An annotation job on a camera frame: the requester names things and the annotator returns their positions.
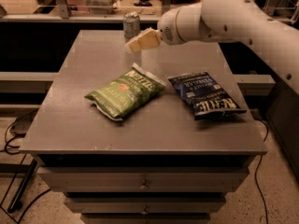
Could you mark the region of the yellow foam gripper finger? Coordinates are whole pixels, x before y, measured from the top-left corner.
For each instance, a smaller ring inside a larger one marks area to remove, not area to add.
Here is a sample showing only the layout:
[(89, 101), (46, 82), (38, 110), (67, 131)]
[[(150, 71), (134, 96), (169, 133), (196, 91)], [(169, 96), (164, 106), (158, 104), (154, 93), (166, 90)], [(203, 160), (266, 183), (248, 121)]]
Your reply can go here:
[(136, 53), (143, 49), (154, 49), (160, 46), (162, 39), (158, 30), (148, 28), (125, 43), (128, 53)]

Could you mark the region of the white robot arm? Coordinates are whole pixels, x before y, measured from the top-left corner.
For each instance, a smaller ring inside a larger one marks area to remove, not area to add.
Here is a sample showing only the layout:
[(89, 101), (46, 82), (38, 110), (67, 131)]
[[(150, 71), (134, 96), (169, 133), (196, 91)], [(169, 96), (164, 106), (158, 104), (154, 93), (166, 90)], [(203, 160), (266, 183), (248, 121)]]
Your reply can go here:
[(276, 21), (252, 0), (202, 0), (163, 14), (156, 29), (147, 29), (125, 44), (130, 52), (164, 42), (240, 42), (260, 57), (299, 93), (299, 30)]

